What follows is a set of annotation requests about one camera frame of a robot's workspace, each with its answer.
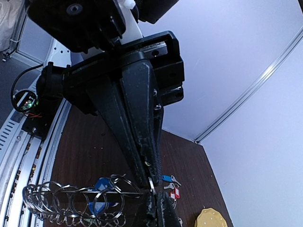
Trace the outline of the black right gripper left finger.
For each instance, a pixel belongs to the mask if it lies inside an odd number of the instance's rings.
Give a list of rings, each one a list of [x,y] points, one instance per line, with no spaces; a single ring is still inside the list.
[[[135,219],[134,227],[155,227],[156,226],[156,205],[155,198],[151,192],[143,195]]]

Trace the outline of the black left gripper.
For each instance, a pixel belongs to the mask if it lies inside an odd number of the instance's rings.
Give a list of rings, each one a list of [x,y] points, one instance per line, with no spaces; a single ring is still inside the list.
[[[158,186],[162,104],[184,97],[184,62],[176,36],[165,31],[117,46],[66,69],[63,75],[63,96],[85,114],[98,111],[138,186]],[[124,98],[119,85],[104,76],[122,76]]]

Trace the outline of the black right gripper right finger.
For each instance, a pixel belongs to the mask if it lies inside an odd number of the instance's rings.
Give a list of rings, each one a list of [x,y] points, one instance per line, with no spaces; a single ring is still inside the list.
[[[157,227],[180,227],[181,224],[173,208],[173,200],[167,192],[158,192],[156,199]]]

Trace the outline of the key with red tag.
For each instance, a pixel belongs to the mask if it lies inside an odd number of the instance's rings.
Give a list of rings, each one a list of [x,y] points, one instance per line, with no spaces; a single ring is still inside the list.
[[[164,190],[169,190],[169,197],[173,200],[173,209],[176,208],[178,199],[180,199],[179,186],[175,183],[169,183],[163,187]]]

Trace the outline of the key with blue tag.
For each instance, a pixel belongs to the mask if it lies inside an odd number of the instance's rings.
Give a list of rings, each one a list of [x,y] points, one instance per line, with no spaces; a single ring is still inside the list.
[[[162,175],[162,180],[168,183],[176,183],[178,186],[181,186],[182,184],[176,179],[173,175]]]

